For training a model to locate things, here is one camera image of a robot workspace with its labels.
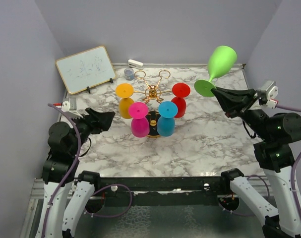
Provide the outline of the red wine glass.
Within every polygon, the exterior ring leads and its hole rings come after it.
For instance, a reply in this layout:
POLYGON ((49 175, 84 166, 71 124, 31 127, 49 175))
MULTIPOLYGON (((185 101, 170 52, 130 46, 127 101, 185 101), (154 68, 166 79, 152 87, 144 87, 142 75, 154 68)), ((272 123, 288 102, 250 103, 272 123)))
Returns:
POLYGON ((190 87, 185 83, 177 83, 172 87, 172 93, 175 97, 171 99, 171 102, 173 102, 178 108, 175 118, 181 118, 184 116, 186 111, 185 98, 190 94, 190 87))

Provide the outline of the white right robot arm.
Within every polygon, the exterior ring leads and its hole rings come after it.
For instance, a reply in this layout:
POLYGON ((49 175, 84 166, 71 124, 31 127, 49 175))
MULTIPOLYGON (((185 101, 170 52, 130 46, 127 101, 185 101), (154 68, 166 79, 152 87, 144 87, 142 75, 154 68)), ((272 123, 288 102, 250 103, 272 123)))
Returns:
POLYGON ((301 116, 278 113, 270 117, 253 108, 257 101, 254 89, 217 87, 211 92, 227 117, 241 118, 261 139, 254 144, 254 154, 270 183, 276 206, 260 195, 239 169, 221 173, 220 190, 234 192, 244 201, 260 221, 266 238, 301 238, 301 195, 295 175, 299 158, 294 158, 290 148, 291 143, 301 141, 301 116))

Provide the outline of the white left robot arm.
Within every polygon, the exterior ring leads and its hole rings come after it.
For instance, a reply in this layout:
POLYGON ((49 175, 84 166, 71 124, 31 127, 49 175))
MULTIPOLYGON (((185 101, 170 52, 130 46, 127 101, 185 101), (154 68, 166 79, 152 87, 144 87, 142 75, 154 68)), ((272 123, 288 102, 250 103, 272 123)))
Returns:
POLYGON ((43 165, 44 202, 36 233, 38 238, 72 238, 88 199, 101 190, 100 175, 80 174, 79 188, 67 203, 79 164, 81 146, 91 134, 100 134, 111 127, 115 112, 97 112, 86 108, 85 115, 58 111, 69 122, 59 121, 49 129, 48 158, 43 165))

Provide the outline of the green wine glass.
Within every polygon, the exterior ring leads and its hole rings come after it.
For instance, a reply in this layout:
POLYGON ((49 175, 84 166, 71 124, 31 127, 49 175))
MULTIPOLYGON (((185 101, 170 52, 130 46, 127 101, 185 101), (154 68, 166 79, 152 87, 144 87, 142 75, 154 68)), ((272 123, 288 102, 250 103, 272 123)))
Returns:
POLYGON ((203 97, 214 97, 212 90, 216 89, 216 86, 212 80, 226 75, 237 61, 237 58, 237 53, 233 48, 225 45, 216 47, 207 65, 209 79, 197 80, 194 83, 196 92, 203 97))

